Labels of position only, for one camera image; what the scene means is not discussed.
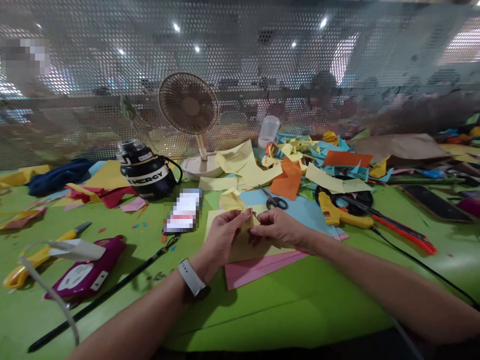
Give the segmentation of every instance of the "navy cloth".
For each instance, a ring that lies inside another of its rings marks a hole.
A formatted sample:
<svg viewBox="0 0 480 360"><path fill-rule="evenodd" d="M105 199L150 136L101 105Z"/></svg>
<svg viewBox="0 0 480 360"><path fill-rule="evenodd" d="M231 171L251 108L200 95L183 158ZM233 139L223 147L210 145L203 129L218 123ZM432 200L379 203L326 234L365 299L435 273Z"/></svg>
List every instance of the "navy cloth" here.
<svg viewBox="0 0 480 360"><path fill-rule="evenodd" d="M78 158L72 160L67 165L54 168L42 175L36 175L26 184L28 186L28 195L45 197L51 193L63 190L68 183L79 183L94 164L94 161Z"/></svg>

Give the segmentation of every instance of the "hand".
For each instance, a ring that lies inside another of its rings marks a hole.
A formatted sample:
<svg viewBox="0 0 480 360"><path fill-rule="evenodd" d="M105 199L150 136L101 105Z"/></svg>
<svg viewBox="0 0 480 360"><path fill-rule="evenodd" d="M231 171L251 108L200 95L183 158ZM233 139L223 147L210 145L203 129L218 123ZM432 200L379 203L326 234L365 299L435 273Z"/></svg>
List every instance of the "hand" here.
<svg viewBox="0 0 480 360"><path fill-rule="evenodd" d="M250 229L250 234L258 237L279 239L290 245L304 248L304 242L315 230L303 225L279 208L262 212L256 217L261 225Z"/></svg>
<svg viewBox="0 0 480 360"><path fill-rule="evenodd" d="M252 209L244 212L233 210L216 216L212 223L210 232L203 244L201 253L208 254L218 267L225 265L232 252L235 238L240 232L240 227L252 216Z"/></svg>

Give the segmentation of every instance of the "white watch strap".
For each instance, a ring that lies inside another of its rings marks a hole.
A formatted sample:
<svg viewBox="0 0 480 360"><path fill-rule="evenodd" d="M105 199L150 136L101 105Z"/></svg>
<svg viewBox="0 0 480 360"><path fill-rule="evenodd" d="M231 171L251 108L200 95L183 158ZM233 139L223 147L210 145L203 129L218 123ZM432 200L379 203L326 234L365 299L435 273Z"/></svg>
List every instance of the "white watch strap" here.
<svg viewBox="0 0 480 360"><path fill-rule="evenodd" d="M199 276L195 272L192 265L190 265L190 261L187 258L183 259L180 262L180 264L178 265L178 270L180 271L180 274L183 280L185 280L187 286L190 288L194 297L197 297L199 292L207 286L199 278Z"/></svg>

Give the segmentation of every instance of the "table surface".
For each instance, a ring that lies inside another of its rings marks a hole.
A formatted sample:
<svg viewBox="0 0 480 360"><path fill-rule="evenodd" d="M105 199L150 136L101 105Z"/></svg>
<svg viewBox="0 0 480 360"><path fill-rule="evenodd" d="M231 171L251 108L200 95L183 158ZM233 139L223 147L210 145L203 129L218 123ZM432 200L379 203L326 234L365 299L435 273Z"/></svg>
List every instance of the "table surface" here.
<svg viewBox="0 0 480 360"><path fill-rule="evenodd" d="M181 186L191 188L197 184L184 182ZM27 195L25 186L12 190L0 197L2 213L21 211L34 200ZM390 241L421 258L425 264L480 301L478 221L475 224L438 221L394 186L377 186L373 198L377 210L427 235L438 253L426 256L415 245L381 227L381 232ZM102 291L105 291L162 246L162 223L171 206L167 201L165 204L152 203L137 219L139 212L124 213L119 208L109 210L103 204L88 204L68 212L51 204L48 204L49 209L43 219L32 221L24 229L0 232L0 274L3 278L17 266L17 259L26 245L34 241L55 240L76 226L92 221L93 224L81 235L83 239L93 242L124 235L128 244L103 284ZM194 232L183 234L174 250L162 256L134 281L78 322L82 340L152 289L158 283L154 280L158 273L167 275L180 260L191 256L202 246L207 215L211 209L209 202L204 201L201 220ZM404 265L445 287L372 231L350 225L343 229L350 235L345 240L347 244ZM42 276L48 284L53 285L72 264L69 260L63 260L44 265L41 268ZM392 326L389 316L375 301L325 261L313 256L233 291L227 291L222 270L212 280L211 287L209 297L194 304L183 315L171 330L164 346L177 351L312 348ZM65 321L55 302L43 300L44 291L37 283L29 281L27 286L13 293L8 294L5 289L0 293L0 353L3 359L63 359L72 351L74 338L72 332L66 330L40 350L27 354L27 348L34 341ZM90 301L85 301L73 313Z"/></svg>

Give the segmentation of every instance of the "smartwatch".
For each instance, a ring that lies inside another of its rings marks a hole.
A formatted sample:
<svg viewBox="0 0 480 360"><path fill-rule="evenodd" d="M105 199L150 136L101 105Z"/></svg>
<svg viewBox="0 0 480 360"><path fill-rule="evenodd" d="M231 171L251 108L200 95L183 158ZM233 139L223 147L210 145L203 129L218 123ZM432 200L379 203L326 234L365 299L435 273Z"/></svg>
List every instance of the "smartwatch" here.
<svg viewBox="0 0 480 360"><path fill-rule="evenodd" d="M189 259L183 259L178 265L178 270L195 299L203 300L210 294L210 286L199 278L192 265L190 265Z"/></svg>

